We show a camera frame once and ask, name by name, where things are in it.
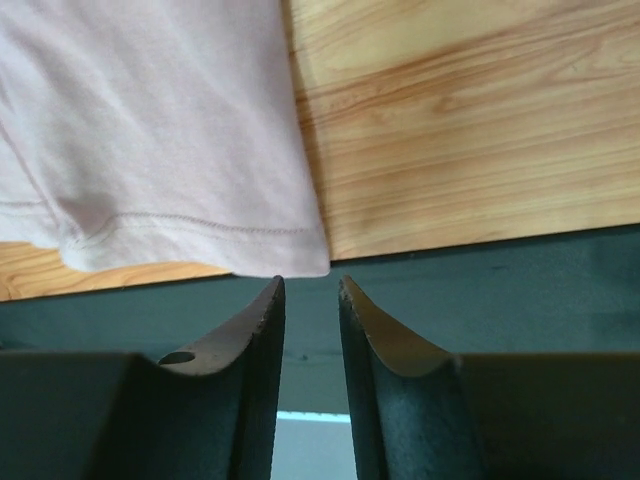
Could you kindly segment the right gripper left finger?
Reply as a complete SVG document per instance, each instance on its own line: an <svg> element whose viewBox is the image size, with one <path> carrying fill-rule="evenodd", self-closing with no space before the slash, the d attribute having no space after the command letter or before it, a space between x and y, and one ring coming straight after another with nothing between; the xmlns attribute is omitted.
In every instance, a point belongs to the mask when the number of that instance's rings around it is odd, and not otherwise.
<svg viewBox="0 0 640 480"><path fill-rule="evenodd" d="M1 355L5 479L267 479L285 333L275 277L242 311L153 362Z"/></svg>

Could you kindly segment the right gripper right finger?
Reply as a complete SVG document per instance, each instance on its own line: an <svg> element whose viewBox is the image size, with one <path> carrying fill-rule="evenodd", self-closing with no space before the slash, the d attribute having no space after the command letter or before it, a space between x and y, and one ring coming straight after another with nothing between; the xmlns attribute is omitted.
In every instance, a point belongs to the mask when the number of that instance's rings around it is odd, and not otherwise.
<svg viewBox="0 0 640 480"><path fill-rule="evenodd" d="M637 353L452 353L350 278L339 323L359 478L638 477Z"/></svg>

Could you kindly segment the pink printed t shirt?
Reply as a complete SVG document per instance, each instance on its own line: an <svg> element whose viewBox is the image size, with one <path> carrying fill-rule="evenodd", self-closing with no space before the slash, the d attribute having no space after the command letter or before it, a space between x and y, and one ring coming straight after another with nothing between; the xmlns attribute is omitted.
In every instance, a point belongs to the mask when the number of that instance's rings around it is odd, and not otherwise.
<svg viewBox="0 0 640 480"><path fill-rule="evenodd" d="M1 238L85 272L325 276L281 4L3 2Z"/></svg>

